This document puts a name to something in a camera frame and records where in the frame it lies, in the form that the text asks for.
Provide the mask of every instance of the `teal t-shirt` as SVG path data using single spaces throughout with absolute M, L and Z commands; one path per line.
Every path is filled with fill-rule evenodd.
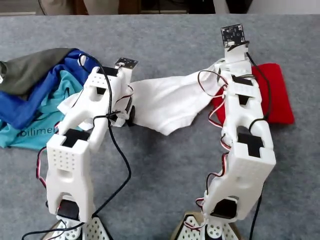
M 65 117 L 57 106 L 83 86 L 68 71 L 60 71 L 60 84 L 41 102 L 36 118 L 23 130 L 13 128 L 0 120 L 0 147 L 19 147 L 40 150 L 54 134 L 54 125 Z

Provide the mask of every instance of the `gray carpet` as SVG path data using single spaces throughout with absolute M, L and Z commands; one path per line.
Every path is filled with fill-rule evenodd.
M 0 18 L 0 58 L 76 47 L 104 65 L 139 60 L 134 81 L 186 75 L 223 57 L 220 27 L 242 23 L 257 64 L 281 65 L 295 124 L 271 126 L 277 164 L 263 193 L 254 239 L 320 239 L 320 15 L 137 15 Z M 134 126 L 114 129 L 132 179 L 103 210 L 115 240 L 168 239 L 185 211 L 198 210 L 209 171 L 221 169 L 220 130 L 203 110 L 191 127 L 169 136 Z M 0 149 L 0 239 L 49 228 L 55 217 L 35 179 L 37 153 Z M 126 178 L 125 165 L 105 137 L 92 157 L 99 206 Z M 253 211 L 236 224 L 248 239 Z

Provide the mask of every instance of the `red cloth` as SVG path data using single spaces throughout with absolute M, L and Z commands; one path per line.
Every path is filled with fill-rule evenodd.
M 290 106 L 286 84 L 280 66 L 276 63 L 266 63 L 259 65 L 258 67 L 270 82 L 272 102 L 271 112 L 267 120 L 268 123 L 293 124 L 295 118 Z M 252 74 L 256 77 L 259 84 L 262 97 L 261 107 L 263 114 L 265 114 L 268 110 L 269 103 L 268 85 L 266 80 L 254 66 L 252 67 Z M 217 95 L 221 95 L 222 93 L 223 91 L 220 89 Z M 216 108 L 222 103 L 222 101 L 221 97 L 213 98 L 212 104 Z M 225 106 L 218 109 L 216 111 L 216 115 L 219 121 L 223 124 L 226 118 Z

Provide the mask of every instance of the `black wire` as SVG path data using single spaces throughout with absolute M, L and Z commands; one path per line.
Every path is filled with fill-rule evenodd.
M 66 229 L 67 228 L 67 225 L 65 224 L 65 222 L 64 221 L 62 221 L 61 220 L 61 222 L 64 224 L 64 228 Z M 62 233 L 60 233 L 58 236 L 54 236 L 54 237 L 51 237 L 51 238 L 49 238 L 49 239 L 47 239 L 47 240 L 53 240 L 53 239 L 56 239 L 56 238 L 58 238 L 58 237 L 60 237 L 60 236 L 62 236 L 62 234 L 64 234 L 65 232 L 63 231 Z
M 85 68 L 85 66 L 82 65 L 81 59 L 79 59 L 79 63 L 80 63 L 80 66 L 82 67 L 82 69 L 85 70 L 88 74 L 90 74 L 90 72 Z
M 110 118 L 110 117 L 112 117 L 112 116 L 114 116 L 114 115 L 117 115 L 117 114 L 119 114 L 119 113 L 121 113 L 121 111 L 115 111 L 115 112 L 112 112 L 112 113 L 110 113 L 110 114 L 95 116 L 95 117 L 92 119 L 93 127 L 95 127 L 95 120 L 96 120 L 96 119 L 103 119 L 103 118 L 107 118 L 107 119 L 108 119 L 108 118 Z
M 111 140 L 115 146 L 115 148 L 118 150 L 118 152 L 120 153 L 120 155 L 122 156 L 124 162 L 125 162 L 125 165 L 128 169 L 128 177 L 125 179 L 125 181 L 121 184 L 121 186 L 92 214 L 92 217 L 96 217 L 97 214 L 125 187 L 125 185 L 129 182 L 129 180 L 131 179 L 131 175 L 132 175 L 132 171 L 131 171 L 131 167 L 130 167 L 130 164 L 125 156 L 125 154 L 122 152 L 122 150 L 120 149 L 116 139 L 115 139 L 115 136 L 114 136 L 114 133 L 112 131 L 112 126 L 111 126 L 111 122 L 109 120 L 109 117 L 112 116 L 112 113 L 111 113 L 111 108 L 112 108 L 112 90 L 111 90 L 111 85 L 110 85 L 110 80 L 108 79 L 108 76 L 106 75 L 105 71 L 103 70 L 103 67 L 101 65 L 101 63 L 93 56 L 90 56 L 89 54 L 86 54 L 86 53 L 81 53 L 79 55 L 79 58 L 81 57 L 81 55 L 84 55 L 84 56 L 87 56 L 89 58 L 92 58 L 93 60 L 96 61 L 96 63 L 99 65 L 99 67 L 101 68 L 104 76 L 105 76 L 105 79 L 106 79 L 106 82 L 107 82 L 107 85 L 108 85 L 108 89 L 109 89 L 109 113 L 106 114 L 106 115 L 103 115 L 104 118 L 107 118 L 108 119 L 108 128 L 109 128 L 109 134 L 110 134 L 110 137 L 111 137 Z M 31 231 L 31 232 L 28 232 L 26 234 L 24 234 L 21 238 L 21 240 L 25 240 L 25 238 L 29 235 L 35 235 L 35 234 L 46 234 L 46 233 L 51 233 L 51 232 L 58 232 L 58 231 L 63 231 L 63 232 L 67 232 L 67 231 L 71 231 L 71 230 L 74 230 L 74 229 L 77 229 L 79 227 L 81 227 L 83 224 L 85 224 L 84 222 L 81 222 L 79 223 L 78 225 L 76 226 L 73 226 L 73 227 L 69 227 L 69 228 L 55 228 L 55 229 L 49 229 L 49 230 L 42 230 L 42 231 Z
M 255 213 L 254 213 L 254 216 L 253 216 L 253 220 L 252 220 L 252 224 L 251 224 L 251 230 L 250 230 L 250 236 L 249 236 L 249 240 L 252 240 L 252 236 L 254 234 L 254 230 L 255 230 L 255 224 L 256 224 L 256 220 L 257 220 L 257 217 L 258 217 L 258 213 L 259 213 L 259 208 L 260 208 L 260 205 L 261 205 L 261 201 L 262 201 L 262 192 L 261 192 L 261 195 L 258 199 L 258 203 L 256 204 L 256 209 L 255 209 Z
M 239 46 L 242 46 L 242 45 L 245 45 L 245 44 L 249 44 L 250 42 L 249 41 L 244 41 L 242 43 L 239 43 L 239 44 L 234 44 L 232 45 L 231 47 L 229 47 L 229 49 L 227 50 L 227 52 L 230 52 L 232 49 L 235 49 L 236 47 L 239 47 Z
M 252 59 L 252 57 L 250 56 L 250 54 L 247 52 L 246 53 L 247 57 L 249 58 L 250 62 L 253 64 L 253 66 L 258 70 L 258 72 L 261 74 L 261 76 L 263 77 L 263 79 L 266 81 L 267 84 L 267 88 L 268 88 L 268 109 L 265 113 L 265 115 L 263 116 L 263 118 L 257 118 L 255 120 L 253 120 L 248 128 L 249 132 L 251 132 L 251 128 L 253 127 L 253 125 L 258 122 L 258 121 L 266 121 L 270 115 L 271 112 L 271 107 L 272 107 L 272 99 L 271 99 L 271 87 L 270 87 L 270 81 L 268 80 L 268 78 L 264 75 L 264 73 L 260 70 L 260 68 L 257 66 L 257 64 L 255 63 L 255 61 Z
M 42 7 L 41 0 L 38 0 L 38 3 L 39 3 L 39 7 L 40 7 L 40 9 L 41 9 L 41 11 L 42 11 L 43 15 L 45 15 L 45 16 L 46 16 L 47 14 L 45 13 L 44 8 Z
M 35 235 L 35 234 L 47 234 L 47 233 L 52 233 L 52 232 L 60 232 L 60 231 L 63 231 L 63 232 L 67 232 L 67 231 L 71 231 L 71 230 L 74 230 L 74 229 L 77 229 L 79 227 L 81 227 L 83 224 L 85 224 L 84 222 L 81 222 L 79 223 L 78 225 L 76 226 L 73 226 L 73 227 L 69 227 L 69 228 L 54 228 L 54 229 L 49 229 L 49 230 L 42 230 L 42 231 L 31 231 L 31 232 L 28 232 L 26 234 L 24 234 L 21 238 L 21 240 L 25 240 L 25 238 L 29 235 Z
M 84 53 L 84 52 L 79 54 L 79 59 L 81 58 L 81 56 L 86 56 L 88 58 L 93 59 L 96 62 L 96 64 L 98 64 L 100 70 L 102 71 L 102 73 L 105 77 L 105 80 L 106 80 L 106 84 L 108 85 L 108 90 L 109 90 L 109 111 L 108 111 L 108 114 L 111 114 L 111 112 L 112 112 L 112 90 L 111 90 L 110 80 L 109 80 L 107 74 L 105 73 L 103 66 L 94 56 L 91 56 L 91 55 Z
M 124 163 L 125 163 L 125 165 L 127 167 L 128 177 L 121 184 L 121 186 L 93 213 L 93 215 L 92 215 L 93 217 L 96 216 L 125 187 L 125 185 L 131 179 L 131 175 L 132 175 L 130 164 L 129 164 L 125 154 L 122 152 L 122 150 L 120 149 L 119 145 L 117 144 L 117 141 L 115 139 L 114 133 L 112 132 L 112 126 L 111 126 L 111 122 L 110 122 L 109 119 L 108 119 L 108 127 L 109 127 L 109 133 L 110 133 L 111 140 L 112 140 L 115 148 L 118 150 L 118 152 L 120 153 L 121 157 L 123 158 Z

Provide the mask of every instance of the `wire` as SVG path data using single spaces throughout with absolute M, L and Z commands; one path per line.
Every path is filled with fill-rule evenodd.
M 248 128 L 249 132 L 251 132 L 251 128 L 253 127 L 253 125 L 258 122 L 258 121 L 266 121 L 270 115 L 271 112 L 271 107 L 272 107 L 272 99 L 271 99 L 271 87 L 270 87 L 270 81 L 267 79 L 267 77 L 265 76 L 265 74 L 260 70 L 260 68 L 257 66 L 257 64 L 254 62 L 254 60 L 252 59 L 252 57 L 250 56 L 250 54 L 247 52 L 246 53 L 247 57 L 249 58 L 250 62 L 253 64 L 253 66 L 258 70 L 258 72 L 261 74 L 261 76 L 263 77 L 263 79 L 266 81 L 267 84 L 267 88 L 268 88 L 268 109 L 265 113 L 265 115 L 262 118 L 257 118 L 255 120 L 253 120 Z
M 221 103 L 217 108 L 213 108 L 213 109 L 209 112 L 209 114 L 208 114 L 208 121 L 209 121 L 209 123 L 211 123 L 212 125 L 214 125 L 214 126 L 216 126 L 216 127 L 218 127 L 218 128 L 221 128 L 221 129 L 223 128 L 222 124 L 220 124 L 220 123 L 212 120 L 211 117 L 212 117 L 212 116 L 216 113 L 216 111 L 217 111 L 219 108 L 221 108 L 224 104 L 225 104 L 225 100 L 223 100 L 222 103 Z
M 95 60 L 96 63 L 101 68 L 101 70 L 102 70 L 102 72 L 103 72 L 103 74 L 105 76 L 105 79 L 106 79 L 106 82 L 107 82 L 107 85 L 108 85 L 108 89 L 109 89 L 110 98 L 109 98 L 109 112 L 108 112 L 108 114 L 104 115 L 103 117 L 108 119 L 108 129 L 109 129 L 109 134 L 110 134 L 111 140 L 112 140 L 114 146 L 116 147 L 116 149 L 118 150 L 118 152 L 120 153 L 120 155 L 122 156 L 122 158 L 123 158 L 123 160 L 125 162 L 125 165 L 127 167 L 127 170 L 128 170 L 128 176 L 125 179 L 125 181 L 121 184 L 121 186 L 92 214 L 92 217 L 95 217 L 127 185 L 129 180 L 131 179 L 132 171 L 131 171 L 130 164 L 129 164 L 125 154 L 122 152 L 122 150 L 120 149 L 120 147 L 119 147 L 119 145 L 118 145 L 118 143 L 117 143 L 117 141 L 115 139 L 114 133 L 112 131 L 111 121 L 109 120 L 109 117 L 112 114 L 112 112 L 111 112 L 112 111 L 111 110 L 111 108 L 112 108 L 112 90 L 111 90 L 111 85 L 110 85 L 110 81 L 108 79 L 108 76 L 104 72 L 101 63 L 95 57 L 90 56 L 89 54 L 86 54 L 86 53 L 82 53 L 82 54 L 79 55 L 79 58 L 81 57 L 81 55 L 87 56 L 87 57 L 92 58 L 93 60 Z M 31 231 L 31 232 L 28 232 L 28 233 L 24 234 L 22 236 L 21 240 L 25 240 L 25 238 L 27 236 L 35 235 L 35 234 L 46 234 L 46 233 L 57 232 L 57 231 L 63 231 L 63 232 L 71 231 L 71 230 L 74 230 L 74 229 L 77 229 L 77 228 L 81 227 L 83 224 L 85 224 L 85 223 L 81 222 L 78 225 L 70 227 L 70 228 L 55 228 L 55 229 L 42 230 L 42 231 Z
M 35 234 L 47 234 L 47 233 L 52 233 L 52 232 L 60 232 L 60 231 L 67 232 L 67 231 L 71 231 L 71 230 L 74 230 L 74 229 L 77 229 L 77 228 L 81 227 L 83 224 L 85 224 L 85 223 L 81 222 L 78 225 L 75 225 L 75 226 L 69 227 L 69 228 L 54 228 L 54 229 L 48 229 L 48 230 L 42 230 L 42 231 L 27 232 L 26 234 L 24 234 L 22 236 L 21 240 L 25 240 L 25 238 L 27 236 L 35 235 Z
M 216 173 L 216 172 L 211 172 L 208 174 L 208 176 L 206 176 L 206 194 L 208 195 L 209 194 L 209 178 L 211 175 L 214 175 L 218 178 L 222 177 L 223 175 L 225 175 L 226 173 L 226 168 L 227 168 L 227 156 L 228 156 L 228 152 L 225 152 L 224 154 L 222 154 L 222 157 L 221 157 L 221 161 L 222 161 L 222 172 L 221 174 L 219 173 Z
M 114 115 L 117 115 L 117 114 L 119 114 L 119 113 L 121 113 L 121 111 L 115 111 L 115 112 L 112 112 L 111 114 L 95 116 L 95 117 L 92 119 L 93 128 L 95 127 L 95 120 L 96 120 L 96 119 L 103 119 L 103 118 L 108 119 L 108 118 L 110 118 L 110 117 L 112 117 L 112 116 L 114 116 Z
M 203 223 L 201 226 L 192 226 L 190 223 L 188 223 L 187 221 L 183 222 L 183 225 L 185 225 L 188 229 L 191 230 L 196 230 L 198 232 L 200 232 L 200 229 L 203 228 L 206 224 Z
M 41 9 L 41 11 L 42 11 L 43 15 L 45 15 L 45 16 L 46 16 L 47 14 L 45 13 L 44 8 L 42 7 L 41 0 L 38 0 L 38 3 L 39 3 L 39 7 L 40 7 L 40 9 Z
M 205 200 L 204 197 L 200 197 L 200 198 L 197 198 L 197 199 L 195 200 L 195 204 L 196 204 L 199 208 L 201 208 L 201 211 L 203 210 L 203 206 L 202 206 L 202 204 L 200 205 L 198 202 L 203 202 L 204 200 Z
M 245 45 L 245 44 L 249 44 L 249 43 L 250 43 L 249 41 L 244 41 L 244 42 L 242 42 L 242 43 L 232 45 L 231 47 L 229 47 L 229 49 L 227 50 L 227 52 L 230 52 L 232 49 L 235 49 L 236 47 L 239 47 L 239 46 L 242 46 L 242 45 Z
M 211 95 L 211 94 L 207 93 L 207 91 L 204 89 L 204 87 L 203 87 L 202 84 L 201 84 L 201 81 L 200 81 L 200 73 L 202 73 L 202 72 L 207 72 L 207 73 L 216 74 L 217 77 L 222 78 L 222 80 L 223 80 L 224 83 L 225 83 L 222 87 L 228 85 L 228 81 L 227 81 L 222 75 L 220 75 L 219 73 L 216 73 L 215 71 L 210 71 L 210 70 L 201 70 L 201 71 L 199 71 L 199 73 L 198 73 L 198 75 L 197 75 L 198 84 L 200 85 L 201 89 L 202 89 L 208 96 L 214 97 L 214 95 Z
M 224 149 L 230 151 L 231 146 L 229 146 L 228 144 L 226 144 L 226 143 L 224 142 L 224 137 L 225 137 L 225 136 L 226 136 L 226 134 L 224 133 L 224 134 L 222 135 L 222 137 L 220 138 L 220 143 L 221 143 L 221 146 L 224 147 Z
M 122 96 L 121 98 L 119 98 L 115 103 L 119 102 L 121 99 L 125 99 L 125 98 L 129 98 L 131 97 L 134 93 L 135 93 L 135 90 L 133 89 L 132 86 L 130 85 L 127 85 L 130 89 L 131 89 L 131 93 L 129 95 L 124 95 Z
M 54 126 L 53 128 L 56 129 L 58 124 L 60 123 L 60 121 L 58 121 Z M 47 184 L 46 184 L 46 181 L 45 179 L 40 176 L 40 170 L 41 170 L 41 154 L 47 149 L 46 146 L 44 146 L 43 148 L 41 148 L 39 151 L 38 151 L 38 154 L 37 154 L 37 158 L 36 158 L 36 171 L 35 171 L 35 178 L 36 179 L 39 179 L 39 181 L 42 183 L 42 185 L 44 186 L 44 188 L 47 188 Z
M 103 75 L 105 77 L 105 80 L 106 80 L 106 84 L 108 86 L 108 90 L 109 90 L 109 110 L 108 110 L 108 114 L 111 114 L 111 112 L 112 112 L 112 89 L 111 89 L 111 85 L 110 85 L 110 80 L 109 80 L 107 74 L 105 73 L 105 70 L 104 70 L 103 66 L 101 65 L 101 63 L 94 56 L 91 56 L 91 55 L 89 55 L 87 53 L 84 53 L 84 52 L 79 54 L 78 58 L 80 59 L 81 56 L 86 56 L 86 57 L 91 58 L 92 60 L 94 60 L 96 62 L 96 64 L 99 66 L 100 70 L 102 71 L 102 73 L 103 73 Z
M 128 176 L 125 179 L 125 181 L 121 184 L 121 186 L 93 213 L 93 215 L 92 215 L 93 217 L 96 216 L 125 187 L 125 185 L 127 185 L 129 180 L 131 179 L 131 175 L 132 175 L 130 164 L 129 164 L 125 154 L 122 152 L 119 145 L 117 144 L 114 133 L 112 131 L 112 126 L 111 126 L 110 120 L 108 120 L 108 126 L 109 126 L 109 133 L 110 133 L 111 140 L 112 140 L 115 148 L 118 150 L 118 152 L 120 153 L 121 157 L 124 160 L 124 163 L 125 163 L 126 168 L 128 170 Z
M 61 222 L 64 224 L 64 228 L 66 229 L 66 228 L 67 228 L 66 223 L 65 223 L 63 220 L 61 220 Z M 47 240 L 57 239 L 57 238 L 61 237 L 62 234 L 64 234 L 64 233 L 65 233 L 65 231 L 63 231 L 62 233 L 60 233 L 58 236 L 53 236 L 53 237 L 51 237 L 51 238 L 49 238 L 49 239 L 47 239 Z
M 257 217 L 258 217 L 261 201 L 262 201 L 262 192 L 261 192 L 261 195 L 260 195 L 260 197 L 258 199 L 258 203 L 256 204 L 256 209 L 255 209 L 253 220 L 252 220 L 252 224 L 251 224 L 249 240 L 252 240 L 252 237 L 253 237 L 253 234 L 254 234 L 255 224 L 256 224 Z

